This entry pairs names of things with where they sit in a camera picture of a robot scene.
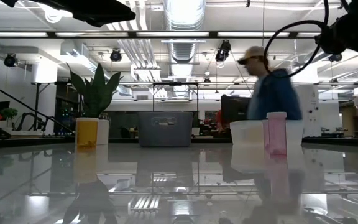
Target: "spotlight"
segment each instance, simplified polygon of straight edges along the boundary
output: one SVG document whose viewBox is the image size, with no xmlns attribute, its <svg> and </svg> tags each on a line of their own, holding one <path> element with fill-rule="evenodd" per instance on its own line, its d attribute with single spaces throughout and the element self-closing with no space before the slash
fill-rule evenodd
<svg viewBox="0 0 358 224">
<path fill-rule="evenodd" d="M 224 62 L 229 57 L 230 51 L 231 51 L 230 41 L 224 40 L 218 49 L 215 60 L 217 62 Z"/>
<path fill-rule="evenodd" d="M 113 49 L 110 55 L 110 59 L 112 62 L 120 62 L 122 59 L 122 55 L 120 53 L 120 49 Z"/>
<path fill-rule="evenodd" d="M 328 61 L 330 62 L 340 62 L 342 60 L 342 54 L 337 54 L 337 55 L 331 55 L 328 57 Z"/>
<path fill-rule="evenodd" d="M 16 67 L 18 65 L 16 54 L 9 53 L 4 60 L 4 65 L 10 68 Z"/>
</svg>

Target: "snake plant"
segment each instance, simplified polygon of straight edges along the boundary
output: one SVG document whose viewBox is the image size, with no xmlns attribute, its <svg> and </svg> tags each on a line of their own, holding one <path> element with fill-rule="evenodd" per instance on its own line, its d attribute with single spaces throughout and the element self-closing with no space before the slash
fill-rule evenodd
<svg viewBox="0 0 358 224">
<path fill-rule="evenodd" d="M 84 117 L 99 118 L 99 115 L 110 105 L 121 79 L 121 72 L 115 73 L 106 83 L 103 67 L 99 64 L 94 78 L 89 82 L 70 69 L 71 82 L 78 94 L 82 96 Z"/>
</svg>

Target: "glass table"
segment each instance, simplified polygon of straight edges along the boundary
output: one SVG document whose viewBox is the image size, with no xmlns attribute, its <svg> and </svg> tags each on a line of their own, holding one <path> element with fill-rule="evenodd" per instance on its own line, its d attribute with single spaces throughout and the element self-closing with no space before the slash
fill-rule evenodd
<svg viewBox="0 0 358 224">
<path fill-rule="evenodd" d="M 358 147 L 1 149 L 0 223 L 358 223 Z"/>
</svg>

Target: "black cable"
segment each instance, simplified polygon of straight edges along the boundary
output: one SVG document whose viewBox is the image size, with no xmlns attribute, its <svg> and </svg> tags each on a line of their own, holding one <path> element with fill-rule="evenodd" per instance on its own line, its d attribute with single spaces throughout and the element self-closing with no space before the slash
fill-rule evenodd
<svg viewBox="0 0 358 224">
<path fill-rule="evenodd" d="M 287 76 L 276 76 L 272 73 L 272 71 L 270 71 L 269 69 L 269 65 L 268 65 L 268 61 L 267 61 L 267 54 L 269 51 L 269 47 L 271 46 L 273 40 L 283 31 L 295 27 L 295 26 L 299 26 L 299 25 L 305 25 L 305 24 L 313 24 L 316 25 L 318 27 L 320 27 L 321 30 L 325 30 L 328 28 L 328 19 L 329 19 L 329 3 L 328 0 L 324 0 L 324 11 L 325 11 L 325 15 L 324 15 L 324 22 L 320 22 L 320 21 L 316 21 L 316 20 L 305 20 L 305 21 L 298 21 L 298 22 L 294 22 L 291 23 L 281 29 L 279 29 L 278 31 L 276 31 L 276 33 L 274 33 L 274 35 L 272 36 L 272 38 L 270 38 L 270 40 L 268 41 L 266 48 L 265 48 L 265 52 L 264 52 L 264 65 L 266 70 L 269 72 L 270 75 L 273 75 L 274 77 L 277 78 L 290 78 L 300 72 L 302 72 L 309 64 L 311 64 L 314 60 L 314 58 L 316 57 L 318 51 L 320 50 L 320 46 L 318 45 L 316 47 L 316 50 L 314 50 L 312 56 L 310 57 L 310 59 L 305 63 L 305 65 L 303 67 L 301 67 L 299 70 L 293 72 L 290 75 Z"/>
<path fill-rule="evenodd" d="M 349 3 L 347 3 L 346 0 L 341 0 L 341 4 L 342 4 L 343 8 L 346 10 L 346 12 L 349 12 L 349 9 L 350 9 Z"/>
<path fill-rule="evenodd" d="M 27 106 L 25 103 L 21 102 L 21 101 L 18 100 L 17 98 L 15 98 L 15 97 L 13 97 L 12 95 L 6 93 L 6 92 L 3 91 L 2 89 L 0 89 L 0 92 L 3 93 L 3 94 L 6 95 L 6 96 L 12 98 L 12 99 L 15 100 L 16 102 L 20 103 L 21 105 L 23 105 L 23 106 L 26 107 L 27 109 L 29 109 L 29 110 L 31 110 L 31 111 L 33 111 L 33 112 L 36 112 L 36 113 L 38 113 L 39 115 L 44 116 L 44 117 L 47 118 L 47 119 L 50 119 L 50 120 L 53 121 L 55 124 L 58 124 L 58 125 L 60 125 L 62 128 L 66 129 L 67 131 L 69 131 L 69 132 L 71 132 L 71 133 L 74 133 L 70 128 L 66 127 L 64 124 L 62 124 L 62 123 L 56 121 L 56 120 L 53 119 L 53 118 L 48 117 L 47 115 L 45 115 L 45 114 L 43 114 L 43 113 L 41 113 L 41 112 L 38 112 L 38 111 L 34 110 L 33 108 L 31 108 L 30 106 Z"/>
</svg>

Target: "white plastic bin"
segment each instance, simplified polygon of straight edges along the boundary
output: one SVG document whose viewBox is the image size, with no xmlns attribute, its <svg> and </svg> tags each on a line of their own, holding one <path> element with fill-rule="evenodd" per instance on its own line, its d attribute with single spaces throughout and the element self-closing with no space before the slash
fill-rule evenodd
<svg viewBox="0 0 358 224">
<path fill-rule="evenodd" d="M 236 121 L 230 123 L 234 145 L 264 144 L 263 121 Z M 286 121 L 287 146 L 300 146 L 303 138 L 303 121 Z"/>
</svg>

